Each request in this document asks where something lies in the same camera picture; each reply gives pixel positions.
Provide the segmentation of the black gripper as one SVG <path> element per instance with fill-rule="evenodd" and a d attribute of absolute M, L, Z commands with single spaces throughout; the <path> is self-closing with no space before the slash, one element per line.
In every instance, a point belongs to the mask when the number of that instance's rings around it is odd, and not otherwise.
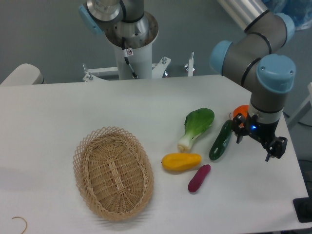
<path fill-rule="evenodd" d="M 233 118 L 232 131 L 236 136 L 236 142 L 240 143 L 248 132 L 248 136 L 258 141 L 266 149 L 266 162 L 270 158 L 281 159 L 286 151 L 288 139 L 282 136 L 275 137 L 275 130 L 279 121 L 261 123 L 258 119 L 259 117 L 257 115 L 250 116 L 249 114 L 247 114 L 246 119 L 242 113 L 238 113 Z"/>

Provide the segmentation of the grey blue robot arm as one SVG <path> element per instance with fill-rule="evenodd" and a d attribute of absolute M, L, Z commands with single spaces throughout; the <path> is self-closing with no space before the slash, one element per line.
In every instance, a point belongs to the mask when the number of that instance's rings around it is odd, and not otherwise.
<path fill-rule="evenodd" d="M 287 139 L 276 136 L 282 110 L 294 84 L 296 66 L 276 51 L 294 34 L 293 20 L 273 14 L 260 0 L 222 0 L 220 5 L 246 33 L 238 43 L 219 42 L 210 55 L 210 66 L 251 92 L 248 113 L 234 116 L 237 140 L 250 136 L 281 158 Z M 88 0 L 78 12 L 94 34 L 104 34 L 113 45 L 119 79 L 161 78 L 168 58 L 152 64 L 152 43 L 158 35 L 155 18 L 141 0 Z"/>

